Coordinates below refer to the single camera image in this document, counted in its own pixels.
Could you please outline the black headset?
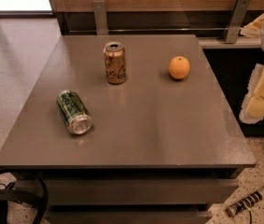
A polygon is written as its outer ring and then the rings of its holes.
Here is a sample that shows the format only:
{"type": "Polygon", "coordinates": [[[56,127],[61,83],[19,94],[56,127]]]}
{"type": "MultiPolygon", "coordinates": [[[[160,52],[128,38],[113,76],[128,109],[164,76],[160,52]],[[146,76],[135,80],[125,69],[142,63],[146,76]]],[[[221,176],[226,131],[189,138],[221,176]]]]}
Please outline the black headset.
{"type": "MultiPolygon", "coordinates": [[[[9,173],[9,170],[0,170],[0,175],[9,173]]],[[[28,190],[14,189],[15,182],[11,182],[4,189],[0,189],[0,224],[7,224],[8,202],[27,203],[36,210],[36,216],[33,224],[40,224],[48,205],[49,195],[46,184],[34,174],[30,175],[33,181],[36,181],[41,187],[41,195],[28,190]]]]}

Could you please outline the grey table drawer unit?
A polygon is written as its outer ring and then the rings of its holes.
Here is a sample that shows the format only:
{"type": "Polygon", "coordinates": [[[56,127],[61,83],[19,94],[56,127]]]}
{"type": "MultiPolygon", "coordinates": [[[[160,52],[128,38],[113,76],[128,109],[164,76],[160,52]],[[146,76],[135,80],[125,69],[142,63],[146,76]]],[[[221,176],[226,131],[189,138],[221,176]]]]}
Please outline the grey table drawer unit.
{"type": "Polygon", "coordinates": [[[240,166],[189,169],[18,170],[16,187],[49,193],[50,224],[206,224],[238,188],[240,166]]]}

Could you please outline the orange fruit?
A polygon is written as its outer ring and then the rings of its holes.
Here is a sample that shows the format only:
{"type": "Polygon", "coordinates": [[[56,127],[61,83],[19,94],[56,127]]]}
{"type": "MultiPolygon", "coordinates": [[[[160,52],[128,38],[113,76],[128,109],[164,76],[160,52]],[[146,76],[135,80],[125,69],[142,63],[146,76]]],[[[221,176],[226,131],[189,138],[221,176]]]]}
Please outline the orange fruit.
{"type": "Polygon", "coordinates": [[[169,74],[174,79],[185,78],[190,71],[190,63],[187,58],[176,56],[169,62],[169,74]]]}

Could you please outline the gold soda can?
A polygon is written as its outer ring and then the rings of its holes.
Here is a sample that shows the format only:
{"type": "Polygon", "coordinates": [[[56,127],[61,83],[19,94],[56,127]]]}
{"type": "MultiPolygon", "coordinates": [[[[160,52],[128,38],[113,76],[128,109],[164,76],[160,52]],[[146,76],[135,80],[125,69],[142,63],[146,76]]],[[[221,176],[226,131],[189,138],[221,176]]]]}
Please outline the gold soda can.
{"type": "Polygon", "coordinates": [[[125,48],[120,42],[111,41],[104,46],[104,64],[110,84],[118,85],[126,80],[125,48]]]}

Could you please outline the left metal bracket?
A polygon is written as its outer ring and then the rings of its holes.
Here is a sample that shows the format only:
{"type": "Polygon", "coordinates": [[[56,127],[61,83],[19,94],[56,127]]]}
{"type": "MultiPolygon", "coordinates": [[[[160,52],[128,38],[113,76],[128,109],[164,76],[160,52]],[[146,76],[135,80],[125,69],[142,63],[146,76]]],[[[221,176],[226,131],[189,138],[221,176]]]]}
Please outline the left metal bracket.
{"type": "Polygon", "coordinates": [[[105,0],[93,0],[93,13],[97,35],[108,35],[108,23],[105,0]]]}

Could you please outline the white power strip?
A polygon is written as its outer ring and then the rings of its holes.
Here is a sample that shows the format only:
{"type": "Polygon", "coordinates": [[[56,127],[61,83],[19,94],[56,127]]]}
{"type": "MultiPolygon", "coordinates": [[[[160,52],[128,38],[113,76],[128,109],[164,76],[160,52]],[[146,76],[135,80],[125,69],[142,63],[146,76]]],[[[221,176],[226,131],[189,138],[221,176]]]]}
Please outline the white power strip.
{"type": "Polygon", "coordinates": [[[238,202],[228,206],[226,211],[230,217],[235,217],[244,210],[248,210],[260,201],[264,200],[264,187],[257,189],[248,196],[240,199],[238,202]]]}

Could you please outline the green soda can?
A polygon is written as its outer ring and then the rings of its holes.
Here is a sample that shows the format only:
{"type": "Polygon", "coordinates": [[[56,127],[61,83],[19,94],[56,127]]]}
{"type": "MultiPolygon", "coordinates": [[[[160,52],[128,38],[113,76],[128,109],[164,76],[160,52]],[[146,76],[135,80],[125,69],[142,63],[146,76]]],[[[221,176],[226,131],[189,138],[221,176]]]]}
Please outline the green soda can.
{"type": "Polygon", "coordinates": [[[61,91],[56,103],[70,134],[81,135],[92,127],[92,116],[76,92],[61,91]]]}

